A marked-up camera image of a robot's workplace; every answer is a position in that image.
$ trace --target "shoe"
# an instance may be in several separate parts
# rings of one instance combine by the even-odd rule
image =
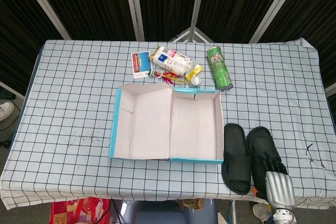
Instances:
[[[269,209],[269,205],[258,203],[253,206],[254,215],[261,220],[261,223],[264,224],[273,214]]]
[[[5,102],[0,105],[0,121],[6,119],[14,110],[14,104],[12,102]]]

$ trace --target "white grid tablecloth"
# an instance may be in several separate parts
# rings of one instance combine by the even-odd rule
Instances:
[[[30,82],[20,124],[1,176],[7,209],[82,196],[166,200],[237,198],[221,166],[108,157],[117,87],[133,79],[130,53],[167,46],[204,67],[203,89],[215,89],[208,48],[223,49],[234,87],[222,95],[224,124],[247,135],[270,129],[302,207],[336,203],[336,136],[317,51],[287,44],[194,44],[49,40]]]

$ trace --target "floor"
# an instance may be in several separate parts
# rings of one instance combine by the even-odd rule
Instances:
[[[6,102],[6,100],[0,100],[0,104]],[[4,121],[0,122],[0,142],[5,141],[11,137],[16,129],[16,123],[18,120],[20,109],[23,105],[23,100],[16,98],[13,100],[16,104],[13,113]],[[7,148],[0,146],[0,174],[5,166],[5,162],[8,155]],[[218,200],[217,206],[219,212],[227,219],[227,211],[229,207],[229,200]],[[257,219],[252,212],[253,202],[250,201],[237,201],[237,221],[241,223],[260,224],[260,220]],[[28,207],[18,207],[11,210],[6,210],[2,201],[0,202],[0,223],[48,223],[51,204],[40,204]],[[301,209],[295,208],[293,210],[297,218],[298,223],[336,223],[336,208],[332,207],[328,210],[313,210],[313,209]]]

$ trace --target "open cardboard box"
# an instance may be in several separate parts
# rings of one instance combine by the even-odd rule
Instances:
[[[220,94],[166,83],[119,87],[109,156],[222,163]]]

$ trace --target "small round container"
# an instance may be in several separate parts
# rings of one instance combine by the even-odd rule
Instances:
[[[198,76],[194,76],[193,78],[191,78],[190,82],[189,82],[189,88],[193,88],[193,89],[199,89],[201,87],[201,79]]]

